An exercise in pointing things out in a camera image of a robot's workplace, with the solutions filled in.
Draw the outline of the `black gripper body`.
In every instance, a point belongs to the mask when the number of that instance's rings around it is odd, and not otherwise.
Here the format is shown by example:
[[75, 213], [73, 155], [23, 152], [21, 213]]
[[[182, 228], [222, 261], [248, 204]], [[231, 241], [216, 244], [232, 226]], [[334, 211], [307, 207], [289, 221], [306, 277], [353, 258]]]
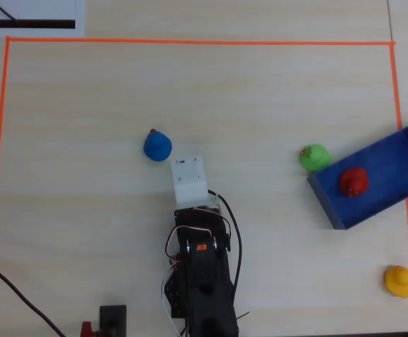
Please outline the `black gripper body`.
[[190, 227], [225, 229], [225, 221], [217, 208], [197, 207], [174, 211], [175, 223]]

